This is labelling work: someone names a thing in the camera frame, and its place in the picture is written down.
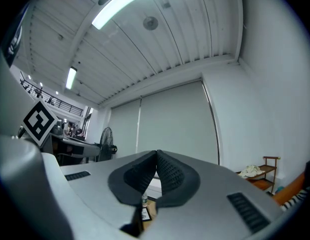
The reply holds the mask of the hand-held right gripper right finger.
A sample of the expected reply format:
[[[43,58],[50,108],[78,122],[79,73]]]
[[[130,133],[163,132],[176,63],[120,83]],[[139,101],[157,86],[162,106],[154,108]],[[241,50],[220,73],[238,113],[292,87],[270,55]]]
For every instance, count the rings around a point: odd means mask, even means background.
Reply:
[[[231,170],[157,151],[162,196],[144,240],[244,240],[265,233],[282,210],[267,194]]]

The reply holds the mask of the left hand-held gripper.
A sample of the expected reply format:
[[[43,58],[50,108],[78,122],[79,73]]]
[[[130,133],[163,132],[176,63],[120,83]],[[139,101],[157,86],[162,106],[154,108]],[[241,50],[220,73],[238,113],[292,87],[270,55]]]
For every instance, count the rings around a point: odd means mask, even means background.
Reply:
[[[23,126],[41,141],[55,124],[33,101],[0,55],[0,240],[71,240],[69,223],[48,181],[39,148],[16,138]]]

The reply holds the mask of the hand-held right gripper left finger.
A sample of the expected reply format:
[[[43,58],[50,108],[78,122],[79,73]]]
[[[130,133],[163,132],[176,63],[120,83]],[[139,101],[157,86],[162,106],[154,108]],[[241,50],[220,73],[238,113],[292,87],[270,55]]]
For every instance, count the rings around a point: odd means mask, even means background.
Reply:
[[[142,230],[141,196],[154,175],[156,152],[59,168],[58,204],[72,240],[156,240],[157,222]]]

